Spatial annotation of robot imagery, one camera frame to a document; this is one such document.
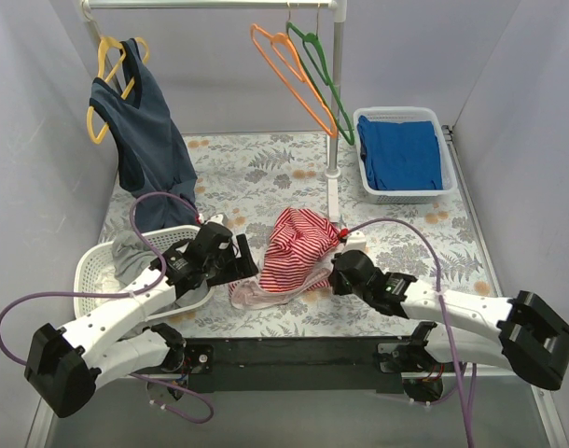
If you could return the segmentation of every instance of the white laundry basket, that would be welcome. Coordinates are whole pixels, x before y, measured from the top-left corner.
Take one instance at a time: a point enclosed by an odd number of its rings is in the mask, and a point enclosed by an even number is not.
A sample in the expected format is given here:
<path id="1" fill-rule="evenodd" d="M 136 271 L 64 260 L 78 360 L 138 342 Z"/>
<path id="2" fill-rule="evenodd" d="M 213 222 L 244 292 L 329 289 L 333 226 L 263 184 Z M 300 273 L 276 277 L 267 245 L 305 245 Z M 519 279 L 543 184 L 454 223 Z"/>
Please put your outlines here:
<path id="1" fill-rule="evenodd" d="M 368 185 L 366 166 L 361 160 L 361 138 L 357 130 L 359 117 L 366 117 L 369 121 L 389 121 L 405 123 L 407 121 L 431 121 L 436 132 L 438 147 L 440 149 L 440 168 L 442 169 L 442 189 L 413 190 L 413 191 L 379 191 Z M 457 190 L 456 173 L 452 167 L 451 152 L 446 145 L 444 132 L 433 110 L 425 107 L 366 107 L 355 110 L 353 122 L 357 138 L 355 146 L 359 171 L 364 190 L 368 193 L 371 203 L 431 203 L 441 196 L 453 194 Z"/>
<path id="2" fill-rule="evenodd" d="M 150 231 L 144 233 L 147 240 L 154 245 L 160 252 L 164 252 L 174 243 L 184 239 L 194 239 L 198 234 L 198 228 L 195 226 L 180 226 L 162 231 Z M 102 292 L 95 290 L 95 284 L 98 280 L 102 269 L 113 264 L 112 242 L 102 243 L 90 249 L 77 264 L 76 280 L 74 282 L 74 291 L 78 292 Z M 214 290 L 210 288 L 206 296 L 200 301 L 200 304 L 206 303 L 212 298 Z M 98 306 L 98 301 L 94 298 L 73 298 L 73 307 L 76 318 L 80 318 L 92 311 Z M 147 320 L 159 319 L 169 315 L 176 315 L 190 311 L 190 308 L 177 308 L 165 313 L 151 315 Z"/>

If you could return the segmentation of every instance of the folded blue cloth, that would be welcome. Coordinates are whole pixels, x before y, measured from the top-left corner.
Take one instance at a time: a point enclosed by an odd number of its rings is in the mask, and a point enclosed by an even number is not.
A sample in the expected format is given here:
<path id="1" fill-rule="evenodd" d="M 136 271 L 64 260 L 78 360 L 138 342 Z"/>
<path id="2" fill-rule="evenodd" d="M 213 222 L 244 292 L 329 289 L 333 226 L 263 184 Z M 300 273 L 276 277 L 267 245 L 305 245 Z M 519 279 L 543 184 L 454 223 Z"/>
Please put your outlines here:
<path id="1" fill-rule="evenodd" d="M 431 121 L 389 123 L 361 116 L 357 130 L 371 188 L 442 189 L 440 151 Z"/>

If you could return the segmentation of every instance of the clothes rail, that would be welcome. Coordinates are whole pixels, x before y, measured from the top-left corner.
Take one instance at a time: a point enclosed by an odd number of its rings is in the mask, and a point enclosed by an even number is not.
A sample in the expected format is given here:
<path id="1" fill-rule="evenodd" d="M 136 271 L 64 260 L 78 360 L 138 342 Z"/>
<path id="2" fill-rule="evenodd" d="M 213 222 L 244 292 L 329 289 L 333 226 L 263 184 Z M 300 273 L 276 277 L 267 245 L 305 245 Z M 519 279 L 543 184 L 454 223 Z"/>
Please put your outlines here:
<path id="1" fill-rule="evenodd" d="M 94 9 L 293 9 L 328 8 L 334 12 L 334 45 L 332 50 L 332 81 L 340 95 L 340 72 L 342 68 L 342 36 L 347 18 L 347 0 L 81 0 L 81 10 L 88 20 L 90 34 L 96 46 L 102 33 L 94 19 Z M 330 96 L 330 109 L 339 119 L 339 106 L 334 95 Z M 326 200 L 328 218 L 331 222 L 340 221 L 338 166 L 339 137 L 328 137 L 326 151 Z"/>
<path id="2" fill-rule="evenodd" d="M 158 9 L 158 8 L 288 8 L 284 0 L 90 0 L 90 9 Z M 294 0 L 291 7 L 328 7 L 335 9 L 334 0 Z"/>

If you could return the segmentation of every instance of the green hanger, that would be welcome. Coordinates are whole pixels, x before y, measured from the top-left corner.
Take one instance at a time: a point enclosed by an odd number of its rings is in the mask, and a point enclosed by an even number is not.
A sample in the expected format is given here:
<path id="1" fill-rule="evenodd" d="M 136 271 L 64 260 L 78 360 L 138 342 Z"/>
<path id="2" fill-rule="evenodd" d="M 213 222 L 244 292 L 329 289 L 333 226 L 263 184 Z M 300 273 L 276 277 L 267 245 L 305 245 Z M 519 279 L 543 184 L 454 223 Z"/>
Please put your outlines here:
<path id="1" fill-rule="evenodd" d="M 339 93 L 337 92 L 336 88 L 334 87 L 334 83 L 332 82 L 332 79 L 330 78 L 330 74 L 328 73 L 328 64 L 326 61 L 326 56 L 324 54 L 324 50 L 322 49 L 322 44 L 320 43 L 320 39 L 314 33 L 307 33 L 307 34 L 302 33 L 301 30 L 297 26 L 295 26 L 291 21 L 288 21 L 286 23 L 286 33 L 289 34 L 289 32 L 291 30 L 293 30 L 293 32 L 299 36 L 299 38 L 301 39 L 301 42 L 303 43 L 303 48 L 305 49 L 307 56 L 310 58 L 310 61 L 312 62 L 313 68 L 315 68 L 315 71 L 318 73 L 318 75 L 320 76 L 320 78 L 322 79 L 324 84 L 326 84 L 330 88 L 330 92 L 332 92 L 332 95 L 334 96 L 334 100 L 337 102 L 337 105 L 339 106 L 340 114 L 342 115 L 342 117 L 345 120 L 345 123 L 347 125 L 347 129 L 349 130 L 348 133 L 345 132 L 343 126 L 339 122 L 339 119 L 336 117 L 334 112 L 332 112 L 332 109 L 330 108 L 330 105 L 328 104 L 328 102 L 324 98 L 324 95 L 320 92 L 320 89 L 318 88 L 318 86 L 316 86 L 315 81 L 312 78 L 312 75 L 310 74 L 309 70 L 307 69 L 307 65 L 305 65 L 305 63 L 303 62 L 301 55 L 299 55 L 299 60 L 301 61 L 301 66 L 303 67 L 303 70 L 305 70 L 307 77 L 310 79 L 310 81 L 312 82 L 316 91 L 320 95 L 320 98 L 322 99 L 322 101 L 324 102 L 324 104 L 326 105 L 326 107 L 328 108 L 330 113 L 332 114 L 332 117 L 334 118 L 334 120 L 337 124 L 337 128 L 339 129 L 340 134 L 343 136 L 343 138 L 347 141 L 347 143 L 349 145 L 351 145 L 351 146 L 354 145 L 355 144 L 355 136 L 354 136 L 354 132 L 353 132 L 353 124 L 349 120 L 349 116 L 347 115 L 347 112 L 344 110 L 344 107 L 342 105 L 342 101 L 340 100 Z M 313 58 L 312 54 L 310 53 L 310 49 L 308 48 L 309 46 L 312 46 L 313 49 L 315 49 L 315 52 L 317 53 L 318 58 L 320 59 L 319 65 L 315 61 L 315 59 Z"/>

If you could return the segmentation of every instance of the gray cloth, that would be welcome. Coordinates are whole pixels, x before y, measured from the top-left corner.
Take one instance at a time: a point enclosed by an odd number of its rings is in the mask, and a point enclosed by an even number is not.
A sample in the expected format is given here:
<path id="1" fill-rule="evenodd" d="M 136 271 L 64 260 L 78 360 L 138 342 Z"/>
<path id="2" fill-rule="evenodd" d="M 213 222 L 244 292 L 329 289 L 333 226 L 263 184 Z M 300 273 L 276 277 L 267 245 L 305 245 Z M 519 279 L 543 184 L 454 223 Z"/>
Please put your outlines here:
<path id="1" fill-rule="evenodd" d="M 115 138 L 118 150 L 118 182 L 138 198 L 152 191 L 167 191 L 195 207 L 197 176 L 181 133 L 171 120 L 156 80 L 142 62 L 135 40 L 122 42 L 126 83 L 135 84 L 125 100 L 102 79 L 91 85 L 90 105 Z M 135 223 L 140 231 L 156 231 L 196 223 L 196 213 L 167 198 L 140 203 Z"/>
<path id="2" fill-rule="evenodd" d="M 125 287 L 147 269 L 154 253 L 132 231 L 122 231 L 112 245 L 115 278 Z"/>

